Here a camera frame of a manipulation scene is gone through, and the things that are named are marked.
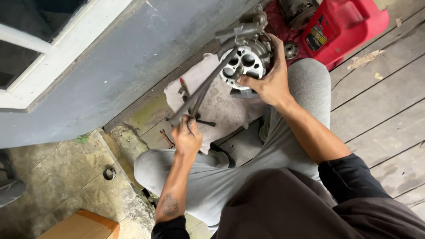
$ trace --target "forearm tattoo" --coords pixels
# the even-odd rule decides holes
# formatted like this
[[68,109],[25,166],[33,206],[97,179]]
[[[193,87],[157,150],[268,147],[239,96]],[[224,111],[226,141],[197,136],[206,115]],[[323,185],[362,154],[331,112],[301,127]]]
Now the forearm tattoo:
[[177,199],[171,197],[171,194],[168,193],[164,200],[162,200],[161,208],[162,212],[167,216],[174,216],[179,211],[179,205],[177,204]]

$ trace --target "grey wall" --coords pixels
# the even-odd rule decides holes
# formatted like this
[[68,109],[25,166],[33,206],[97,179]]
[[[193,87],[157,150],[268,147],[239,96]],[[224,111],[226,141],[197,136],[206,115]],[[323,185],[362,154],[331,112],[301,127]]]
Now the grey wall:
[[0,113],[0,148],[102,127],[258,2],[135,0],[31,113]]

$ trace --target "wooden floor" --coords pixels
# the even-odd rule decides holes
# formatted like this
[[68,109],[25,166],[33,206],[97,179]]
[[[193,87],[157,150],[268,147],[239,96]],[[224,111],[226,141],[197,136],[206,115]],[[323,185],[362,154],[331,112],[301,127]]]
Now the wooden floor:
[[[425,0],[391,2],[385,34],[331,71],[331,130],[366,162],[390,196],[425,219]],[[399,27],[396,18],[402,19]],[[377,50],[385,51],[357,69],[347,69],[351,58]],[[139,129],[150,148],[167,148],[159,130],[171,137],[164,120],[170,113],[160,93],[126,123]],[[251,142],[246,147],[247,138],[258,146]],[[237,165],[250,160],[261,147],[258,121],[218,144]]]

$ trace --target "open-end wrench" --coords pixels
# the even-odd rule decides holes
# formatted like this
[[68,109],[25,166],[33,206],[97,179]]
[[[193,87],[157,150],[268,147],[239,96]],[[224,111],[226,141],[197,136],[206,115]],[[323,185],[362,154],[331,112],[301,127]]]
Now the open-end wrench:
[[165,134],[165,130],[164,130],[164,129],[160,130],[159,132],[162,134],[162,136],[165,138],[165,140],[167,141],[167,143],[170,145],[170,148],[174,148],[174,147],[176,146],[176,145],[175,145],[173,142],[171,142],[171,140],[167,137],[167,135]]

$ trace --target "metal ring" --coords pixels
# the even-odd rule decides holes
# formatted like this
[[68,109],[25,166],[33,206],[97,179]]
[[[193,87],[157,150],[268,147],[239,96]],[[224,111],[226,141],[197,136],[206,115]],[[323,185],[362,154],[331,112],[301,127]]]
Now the metal ring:
[[[112,177],[109,177],[108,176],[108,171],[110,171],[112,173]],[[108,180],[108,181],[114,179],[116,177],[116,171],[115,171],[115,169],[113,169],[113,168],[107,168],[107,169],[105,169],[105,171],[103,171],[103,177],[106,180]]]

